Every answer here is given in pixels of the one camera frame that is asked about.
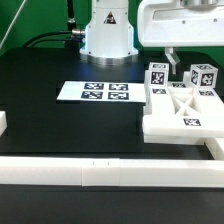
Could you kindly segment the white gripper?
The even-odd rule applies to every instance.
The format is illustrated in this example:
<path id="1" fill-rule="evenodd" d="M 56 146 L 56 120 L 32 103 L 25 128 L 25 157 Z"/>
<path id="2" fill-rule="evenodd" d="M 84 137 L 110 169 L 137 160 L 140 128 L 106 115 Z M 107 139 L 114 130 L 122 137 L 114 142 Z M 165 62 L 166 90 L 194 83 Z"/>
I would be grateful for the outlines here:
<path id="1" fill-rule="evenodd" d="M 166 47 L 176 75 L 174 47 L 224 46 L 224 0 L 142 0 L 137 31 L 144 47 Z"/>

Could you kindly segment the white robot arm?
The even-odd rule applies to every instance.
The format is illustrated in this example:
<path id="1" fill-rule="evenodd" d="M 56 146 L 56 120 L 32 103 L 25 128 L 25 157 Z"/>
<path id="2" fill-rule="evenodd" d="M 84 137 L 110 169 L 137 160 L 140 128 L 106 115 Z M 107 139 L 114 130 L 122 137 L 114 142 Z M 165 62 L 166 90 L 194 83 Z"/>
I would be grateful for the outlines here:
<path id="1" fill-rule="evenodd" d="M 175 47 L 224 46 L 224 0 L 142 0 L 137 33 L 143 47 L 164 47 L 175 66 Z"/>

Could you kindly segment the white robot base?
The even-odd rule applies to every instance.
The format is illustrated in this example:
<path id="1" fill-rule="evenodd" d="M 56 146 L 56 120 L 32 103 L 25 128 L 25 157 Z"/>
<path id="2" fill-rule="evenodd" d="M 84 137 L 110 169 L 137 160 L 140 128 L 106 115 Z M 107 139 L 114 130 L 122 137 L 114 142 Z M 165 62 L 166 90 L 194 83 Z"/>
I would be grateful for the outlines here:
<path id="1" fill-rule="evenodd" d="M 83 60 L 119 65 L 137 59 L 128 6 L 128 0 L 92 0 L 92 18 L 85 28 L 85 44 L 80 49 Z"/>

